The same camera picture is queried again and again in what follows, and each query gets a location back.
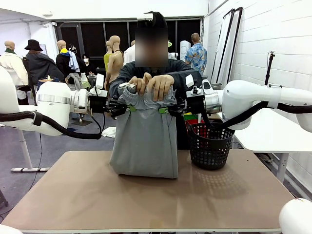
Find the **dark jacket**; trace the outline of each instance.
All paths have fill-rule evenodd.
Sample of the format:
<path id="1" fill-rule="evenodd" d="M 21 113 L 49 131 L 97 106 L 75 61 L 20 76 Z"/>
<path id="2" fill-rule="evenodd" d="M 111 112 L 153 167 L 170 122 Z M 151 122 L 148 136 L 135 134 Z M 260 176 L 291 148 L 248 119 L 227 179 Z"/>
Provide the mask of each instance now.
<path id="1" fill-rule="evenodd" d="M 43 53 L 27 54 L 28 69 L 33 85 L 38 84 L 38 80 L 46 78 L 48 75 L 64 80 L 63 73 L 57 68 L 52 59 Z"/>
<path id="2" fill-rule="evenodd" d="M 94 66 L 93 63 L 89 63 L 88 66 L 86 65 L 86 75 L 87 76 L 89 75 L 89 72 L 92 72 L 95 75 L 97 74 L 96 67 Z"/>
<path id="3" fill-rule="evenodd" d="M 117 79 L 110 84 L 109 93 L 111 97 L 118 94 L 117 89 L 120 84 L 129 82 L 134 76 L 137 78 L 143 78 L 145 72 L 151 74 L 152 77 L 164 74 L 171 75 L 175 80 L 173 85 L 174 90 L 176 90 L 175 96 L 183 99 L 186 97 L 186 91 L 192 89 L 188 88 L 185 82 L 185 78 L 189 74 L 192 74 L 193 79 L 197 81 L 197 84 L 201 84 L 202 82 L 200 73 L 181 60 L 169 59 L 168 66 L 160 68 L 156 73 L 153 73 L 148 67 L 136 67 L 135 62 L 133 61 L 125 64 L 120 70 Z"/>
<path id="4" fill-rule="evenodd" d="M 77 57 L 77 63 L 80 69 L 80 72 L 86 72 L 86 64 L 84 63 L 84 61 Z M 75 70 L 72 70 L 68 65 L 69 65 L 69 60 L 70 60 L 70 56 L 67 55 L 63 55 L 63 54 L 58 54 L 57 55 L 57 67 L 59 68 L 59 70 L 64 74 L 65 77 L 67 77 L 70 73 L 75 73 Z"/>

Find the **gray garment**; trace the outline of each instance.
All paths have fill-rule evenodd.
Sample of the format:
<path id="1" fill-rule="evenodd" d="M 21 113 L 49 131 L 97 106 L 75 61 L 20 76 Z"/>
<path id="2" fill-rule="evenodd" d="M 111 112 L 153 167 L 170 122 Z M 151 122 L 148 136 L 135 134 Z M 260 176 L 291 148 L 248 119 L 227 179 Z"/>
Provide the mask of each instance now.
<path id="1" fill-rule="evenodd" d="M 159 108 L 176 104 L 173 89 L 163 101 L 152 101 L 125 89 L 121 104 L 132 105 L 117 117 L 116 138 L 110 164 L 117 174 L 177 178 L 176 118 L 160 114 Z"/>
<path id="2" fill-rule="evenodd" d="M 75 82 L 75 90 L 80 90 L 82 89 L 82 83 L 81 83 L 81 78 L 79 77 L 78 73 L 70 73 L 67 77 L 72 77 Z"/>

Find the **floor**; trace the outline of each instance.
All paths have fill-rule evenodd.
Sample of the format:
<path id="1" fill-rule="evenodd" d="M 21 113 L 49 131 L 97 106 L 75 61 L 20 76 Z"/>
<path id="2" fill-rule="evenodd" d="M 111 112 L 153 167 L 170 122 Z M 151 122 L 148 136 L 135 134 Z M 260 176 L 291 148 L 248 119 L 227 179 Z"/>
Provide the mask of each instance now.
<path id="1" fill-rule="evenodd" d="M 95 118 L 102 124 L 103 115 L 95 114 Z M 89 116 L 84 118 L 85 120 L 92 121 Z M 79 126 L 73 124 L 77 122 L 76 119 L 71 119 L 69 128 L 73 131 L 82 133 L 97 133 L 99 131 L 98 126 L 95 123 L 91 123 L 87 126 Z M 110 117 L 106 117 L 105 128 L 115 126 L 116 121 Z M 84 140 L 74 139 L 67 136 L 42 136 L 42 159 L 40 167 L 51 167 L 59 158 L 67 151 L 72 150 L 112 150 L 114 139 L 108 137 L 102 137 L 100 140 Z M 34 167 L 37 167 L 40 161 L 40 138 L 39 133 L 24 131 L 24 137 L 26 139 L 28 151 Z M 16 129 L 2 126 L 0 127 L 0 142 L 1 142 L 1 161 L 0 161 L 0 189 L 9 202 L 9 206 L 5 207 L 4 204 L 0 204 L 0 214 L 12 209 L 19 200 L 28 192 L 32 183 L 36 183 L 44 173 L 12 173 L 10 169 L 12 167 L 24 167 L 24 159 L 22 156 L 22 149 L 20 142 L 18 141 L 18 133 Z"/>

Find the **brown table top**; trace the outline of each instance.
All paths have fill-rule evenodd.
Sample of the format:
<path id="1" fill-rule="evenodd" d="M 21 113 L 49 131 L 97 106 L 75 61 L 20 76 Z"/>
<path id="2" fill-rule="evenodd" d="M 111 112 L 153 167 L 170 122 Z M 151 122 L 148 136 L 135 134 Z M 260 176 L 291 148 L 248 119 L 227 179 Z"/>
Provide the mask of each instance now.
<path id="1" fill-rule="evenodd" d="M 39 233 L 277 231 L 293 198 L 248 150 L 230 150 L 217 171 L 178 151 L 178 179 L 118 176 L 110 155 L 66 152 L 2 224 Z"/>

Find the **plastic basket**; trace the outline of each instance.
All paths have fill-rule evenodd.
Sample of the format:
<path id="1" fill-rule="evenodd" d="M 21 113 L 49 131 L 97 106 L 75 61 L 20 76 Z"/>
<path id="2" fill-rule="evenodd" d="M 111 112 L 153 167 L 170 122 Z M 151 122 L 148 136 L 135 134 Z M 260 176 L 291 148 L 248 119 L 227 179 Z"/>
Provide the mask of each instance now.
<path id="1" fill-rule="evenodd" d="M 224 167 L 232 148 L 234 130 L 210 129 L 205 123 L 187 124 L 192 163 L 206 170 Z"/>

